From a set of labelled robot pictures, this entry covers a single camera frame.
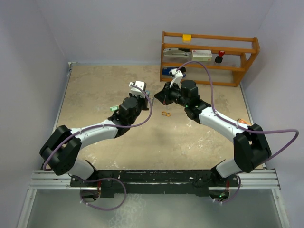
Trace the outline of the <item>orange S carabiner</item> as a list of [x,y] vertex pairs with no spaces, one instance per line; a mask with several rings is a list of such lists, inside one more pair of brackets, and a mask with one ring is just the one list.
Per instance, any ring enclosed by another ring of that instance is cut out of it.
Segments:
[[167,116],[167,117],[171,116],[171,113],[168,113],[168,112],[165,112],[165,111],[163,111],[161,114],[164,115],[164,116]]

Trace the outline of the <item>green tag key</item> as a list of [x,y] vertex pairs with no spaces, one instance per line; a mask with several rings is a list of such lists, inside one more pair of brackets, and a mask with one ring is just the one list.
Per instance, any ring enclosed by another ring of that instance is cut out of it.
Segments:
[[117,111],[117,110],[119,110],[119,106],[118,105],[110,107],[110,111],[112,111],[112,112]]

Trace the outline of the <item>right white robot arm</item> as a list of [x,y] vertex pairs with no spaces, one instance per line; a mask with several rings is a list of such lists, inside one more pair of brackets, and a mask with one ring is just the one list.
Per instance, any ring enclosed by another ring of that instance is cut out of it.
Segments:
[[212,169],[211,180],[215,185],[222,186],[233,174],[250,173],[271,157],[268,142],[258,124],[242,124],[213,110],[210,104],[200,99],[194,81],[185,80],[181,85],[167,82],[154,98],[163,105],[181,105],[191,120],[215,130],[233,143],[233,158]]

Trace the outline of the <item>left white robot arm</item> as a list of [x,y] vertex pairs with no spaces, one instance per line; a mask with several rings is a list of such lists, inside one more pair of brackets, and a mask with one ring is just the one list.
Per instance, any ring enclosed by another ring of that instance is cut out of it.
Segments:
[[91,144],[123,136],[131,128],[137,127],[135,121],[141,111],[151,110],[148,94],[130,94],[118,110],[101,123],[74,129],[59,126],[39,152],[44,160],[43,170],[53,171],[57,176],[76,176],[86,186],[95,185],[98,180],[97,170],[90,162],[79,159],[79,152]]

